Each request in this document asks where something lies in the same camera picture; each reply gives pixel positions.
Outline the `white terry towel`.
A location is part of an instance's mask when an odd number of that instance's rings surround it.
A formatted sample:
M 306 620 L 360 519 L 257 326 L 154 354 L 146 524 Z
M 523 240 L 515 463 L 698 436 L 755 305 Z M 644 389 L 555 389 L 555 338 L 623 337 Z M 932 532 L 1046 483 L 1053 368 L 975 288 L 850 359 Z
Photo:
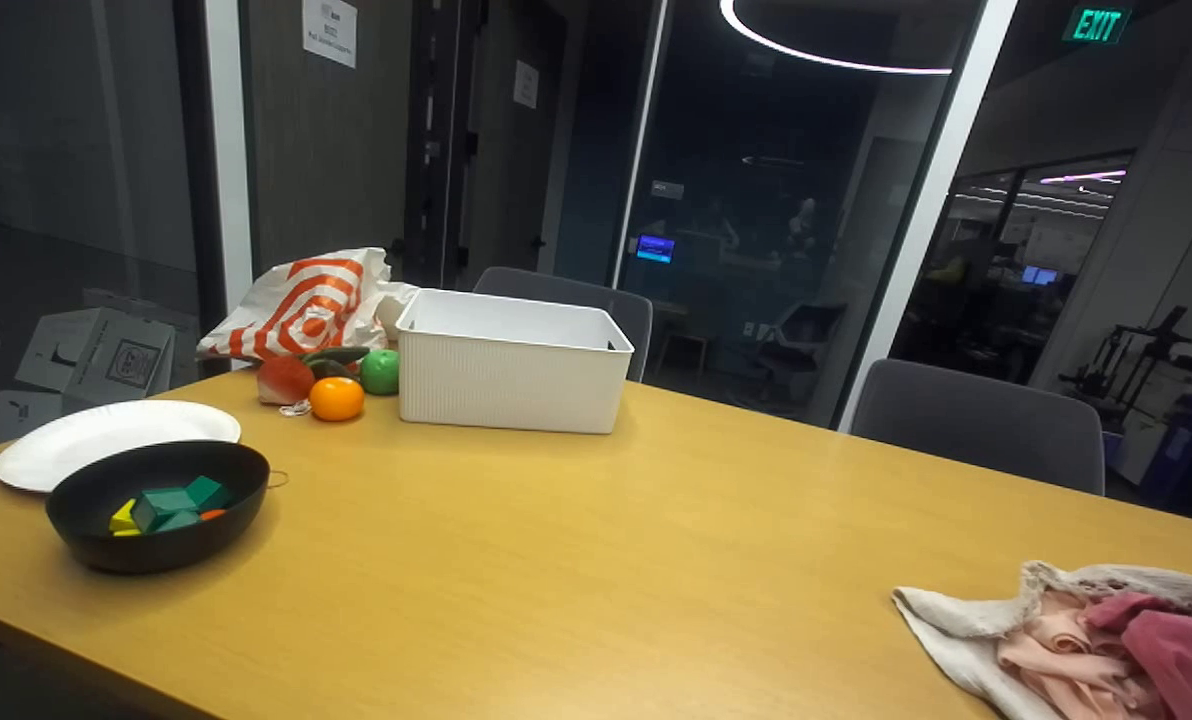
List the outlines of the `white terry towel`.
M 965 691 L 990 701 L 1006 720 L 1060 720 L 1034 686 L 996 664 L 996 641 L 1021 623 L 1042 590 L 1071 590 L 1101 602 L 1107 594 L 1151 594 L 1192 611 L 1192 577 L 1141 565 L 1055 567 L 1034 560 L 1021 570 L 1013 599 L 958 599 L 927 588 L 897 588 L 891 602 L 904 614 L 927 660 Z

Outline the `light peach shirt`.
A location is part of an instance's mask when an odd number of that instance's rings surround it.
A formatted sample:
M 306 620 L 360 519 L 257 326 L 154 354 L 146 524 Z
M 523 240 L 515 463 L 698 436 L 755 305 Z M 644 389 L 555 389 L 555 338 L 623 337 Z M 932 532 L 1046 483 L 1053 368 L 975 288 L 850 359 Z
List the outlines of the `light peach shirt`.
M 1087 599 L 1042 590 L 996 641 L 996 664 L 1034 686 L 1060 720 L 1151 720 L 1160 697 L 1143 672 L 1087 620 Z

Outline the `dark pink shirt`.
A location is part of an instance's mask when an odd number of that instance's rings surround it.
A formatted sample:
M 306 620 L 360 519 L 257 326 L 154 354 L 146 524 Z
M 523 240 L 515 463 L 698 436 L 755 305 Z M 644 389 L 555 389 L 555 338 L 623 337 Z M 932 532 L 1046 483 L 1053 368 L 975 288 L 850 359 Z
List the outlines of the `dark pink shirt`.
M 1151 594 L 1107 594 L 1086 611 L 1155 686 L 1171 720 L 1192 720 L 1192 611 Z

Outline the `white plastic bin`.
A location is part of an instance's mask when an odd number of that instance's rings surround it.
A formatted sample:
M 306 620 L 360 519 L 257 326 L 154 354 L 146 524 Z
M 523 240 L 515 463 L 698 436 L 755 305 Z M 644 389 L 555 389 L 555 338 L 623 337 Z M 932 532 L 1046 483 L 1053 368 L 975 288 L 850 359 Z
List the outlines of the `white plastic bin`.
M 606 308 L 423 288 L 395 319 L 402 416 L 611 431 L 635 343 Z

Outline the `green ball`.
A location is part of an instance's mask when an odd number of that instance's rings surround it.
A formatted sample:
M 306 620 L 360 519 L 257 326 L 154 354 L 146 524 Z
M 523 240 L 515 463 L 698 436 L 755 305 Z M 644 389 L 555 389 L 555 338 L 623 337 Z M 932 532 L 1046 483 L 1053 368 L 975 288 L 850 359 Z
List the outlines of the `green ball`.
M 402 391 L 402 354 L 392 348 L 368 348 L 360 354 L 360 382 L 373 395 L 395 395 Z

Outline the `orange fruit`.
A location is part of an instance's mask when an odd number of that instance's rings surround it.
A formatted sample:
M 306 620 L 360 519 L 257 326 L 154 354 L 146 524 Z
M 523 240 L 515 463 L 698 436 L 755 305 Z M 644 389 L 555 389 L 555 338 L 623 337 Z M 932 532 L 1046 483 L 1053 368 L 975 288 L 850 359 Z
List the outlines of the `orange fruit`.
M 308 389 L 308 410 L 324 425 L 349 425 L 363 416 L 363 389 L 354 376 L 319 376 Z

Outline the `red white striped bag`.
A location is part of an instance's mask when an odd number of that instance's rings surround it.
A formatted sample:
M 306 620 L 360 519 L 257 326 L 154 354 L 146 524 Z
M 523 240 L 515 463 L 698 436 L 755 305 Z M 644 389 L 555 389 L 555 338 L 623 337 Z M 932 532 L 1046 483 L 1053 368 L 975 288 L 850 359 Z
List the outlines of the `red white striped bag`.
M 387 280 L 384 249 L 335 249 L 278 265 L 198 348 L 226 359 L 373 348 L 384 338 L 378 310 Z

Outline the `red apple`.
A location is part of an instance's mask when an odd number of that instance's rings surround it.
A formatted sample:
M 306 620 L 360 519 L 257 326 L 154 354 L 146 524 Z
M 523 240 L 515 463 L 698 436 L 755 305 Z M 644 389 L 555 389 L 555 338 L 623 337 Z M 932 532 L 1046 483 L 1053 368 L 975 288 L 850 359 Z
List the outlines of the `red apple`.
M 300 402 L 313 382 L 316 376 L 306 359 L 273 354 L 257 368 L 257 391 L 273 409 Z

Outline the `grey office chair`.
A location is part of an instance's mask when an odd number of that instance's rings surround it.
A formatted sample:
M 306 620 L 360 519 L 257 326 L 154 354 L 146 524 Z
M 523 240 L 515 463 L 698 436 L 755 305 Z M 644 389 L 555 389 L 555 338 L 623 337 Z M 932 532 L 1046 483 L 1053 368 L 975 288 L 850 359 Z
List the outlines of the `grey office chair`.
M 1104 425 L 1060 391 L 918 359 L 875 359 L 854 436 L 970 460 L 1079 490 L 1104 490 Z

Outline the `green toy blocks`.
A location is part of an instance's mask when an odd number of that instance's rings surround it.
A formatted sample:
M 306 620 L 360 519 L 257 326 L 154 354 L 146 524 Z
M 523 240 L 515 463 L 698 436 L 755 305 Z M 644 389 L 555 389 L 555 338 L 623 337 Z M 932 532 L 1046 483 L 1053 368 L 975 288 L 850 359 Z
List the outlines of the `green toy blocks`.
M 192 475 L 190 483 L 141 488 L 120 500 L 108 517 L 113 536 L 158 536 L 216 519 L 233 490 L 213 475 Z

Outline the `black bowl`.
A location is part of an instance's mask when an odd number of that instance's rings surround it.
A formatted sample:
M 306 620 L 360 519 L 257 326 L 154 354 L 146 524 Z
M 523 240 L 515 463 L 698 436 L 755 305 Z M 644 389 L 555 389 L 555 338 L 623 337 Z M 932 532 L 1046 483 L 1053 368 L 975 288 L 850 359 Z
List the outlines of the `black bowl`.
M 247 442 L 148 442 L 66 475 L 48 490 L 48 519 L 83 567 L 158 577 L 237 545 L 267 475 L 267 460 Z

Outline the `white plate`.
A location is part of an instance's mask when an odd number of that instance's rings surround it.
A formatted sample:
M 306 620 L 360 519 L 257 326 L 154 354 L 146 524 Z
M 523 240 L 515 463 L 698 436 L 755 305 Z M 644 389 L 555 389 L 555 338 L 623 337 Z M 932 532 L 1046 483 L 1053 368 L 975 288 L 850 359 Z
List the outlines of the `white plate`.
M 73 472 L 171 438 L 241 438 L 241 421 L 198 401 L 117 401 L 33 428 L 0 453 L 0 483 L 48 496 Z

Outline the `green exit sign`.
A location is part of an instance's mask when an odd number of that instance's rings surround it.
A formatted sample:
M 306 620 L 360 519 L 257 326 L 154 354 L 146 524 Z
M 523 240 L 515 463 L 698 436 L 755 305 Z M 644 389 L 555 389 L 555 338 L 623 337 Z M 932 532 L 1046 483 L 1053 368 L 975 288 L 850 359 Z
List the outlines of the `green exit sign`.
M 1129 7 L 1115 3 L 1079 3 L 1070 16 L 1063 39 L 1094 48 L 1094 42 L 1115 42 L 1129 27 Z

